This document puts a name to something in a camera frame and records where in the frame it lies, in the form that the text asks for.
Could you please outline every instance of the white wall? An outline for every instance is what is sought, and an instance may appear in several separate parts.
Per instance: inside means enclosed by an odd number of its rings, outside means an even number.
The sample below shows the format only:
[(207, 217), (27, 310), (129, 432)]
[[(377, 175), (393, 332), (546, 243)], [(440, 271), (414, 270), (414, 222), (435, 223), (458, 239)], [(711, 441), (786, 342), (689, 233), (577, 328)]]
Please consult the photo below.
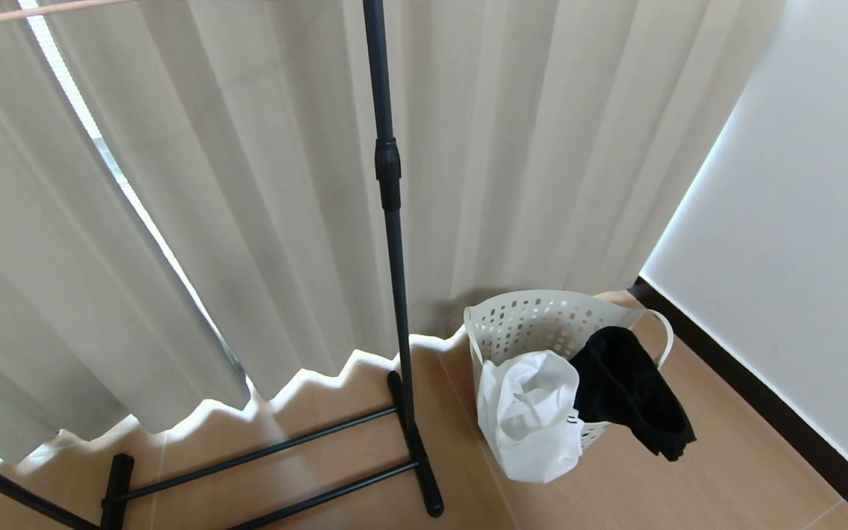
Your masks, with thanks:
[(848, 456), (848, 1), (788, 2), (643, 275)]

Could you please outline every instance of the black cloth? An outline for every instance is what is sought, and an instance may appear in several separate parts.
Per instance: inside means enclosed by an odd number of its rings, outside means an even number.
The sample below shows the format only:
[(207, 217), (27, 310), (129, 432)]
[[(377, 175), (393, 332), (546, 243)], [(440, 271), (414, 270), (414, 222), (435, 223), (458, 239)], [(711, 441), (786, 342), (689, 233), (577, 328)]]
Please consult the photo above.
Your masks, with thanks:
[(626, 425), (654, 455), (669, 461), (696, 441), (679, 400), (629, 329), (596, 331), (569, 362), (578, 370), (575, 409), (585, 422)]

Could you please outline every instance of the perforated basket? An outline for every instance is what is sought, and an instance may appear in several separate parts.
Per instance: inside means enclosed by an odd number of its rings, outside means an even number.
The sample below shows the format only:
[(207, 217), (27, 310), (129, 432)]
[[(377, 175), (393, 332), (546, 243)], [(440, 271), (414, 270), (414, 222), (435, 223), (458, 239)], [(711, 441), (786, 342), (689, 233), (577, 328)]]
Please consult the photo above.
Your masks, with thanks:
[[(570, 359), (588, 342), (593, 332), (606, 325), (633, 328), (652, 313), (666, 329), (666, 347), (656, 356), (657, 368), (673, 349), (673, 328), (666, 317), (652, 309), (629, 309), (579, 292), (515, 291), (494, 296), (464, 310), (464, 326), (470, 338), (473, 383), (480, 390), (482, 364), (501, 364), (521, 353), (551, 350)], [(582, 449), (595, 442), (608, 422), (586, 423)]]

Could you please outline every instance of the black baseboard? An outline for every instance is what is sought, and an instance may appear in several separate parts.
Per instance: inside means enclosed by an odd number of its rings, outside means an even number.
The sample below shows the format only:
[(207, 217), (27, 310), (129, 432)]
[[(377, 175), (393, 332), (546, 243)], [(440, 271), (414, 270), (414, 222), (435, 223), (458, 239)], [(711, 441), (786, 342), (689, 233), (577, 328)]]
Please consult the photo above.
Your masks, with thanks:
[(848, 461), (822, 439), (784, 400), (748, 372), (718, 342), (642, 278), (629, 289), (640, 304), (669, 319), (673, 330), (699, 358), (715, 370), (848, 502)]

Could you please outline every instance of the floor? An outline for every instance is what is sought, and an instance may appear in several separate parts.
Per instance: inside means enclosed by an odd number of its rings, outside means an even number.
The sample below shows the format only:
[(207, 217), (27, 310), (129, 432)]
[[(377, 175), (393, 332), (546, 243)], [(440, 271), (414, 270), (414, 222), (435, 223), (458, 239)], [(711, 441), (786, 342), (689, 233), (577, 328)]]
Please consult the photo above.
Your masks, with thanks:
[[(602, 295), (637, 305), (625, 292)], [(665, 342), (646, 317), (646, 349)], [(679, 462), (647, 452), (612, 427), (578, 467), (548, 485), (505, 479), (476, 423), (467, 337), (413, 336), (418, 425), (445, 513), (427, 516), (413, 473), (404, 473), (276, 524), (278, 528), (767, 528), (848, 529), (848, 504), (679, 340), (663, 375), (685, 406), (698, 442)], [(389, 403), (393, 361), (356, 355), (343, 376), (306, 375), (268, 403), (243, 411), (205, 403), (174, 429), (150, 435), (125, 420), (94, 442), (62, 433), (0, 473), (90, 520), (114, 453), (135, 457), (141, 486), (295, 437)], [(127, 528), (223, 528), (346, 484), (406, 459), (394, 415), (129, 504)], [(0, 496), (0, 528), (54, 528)]]

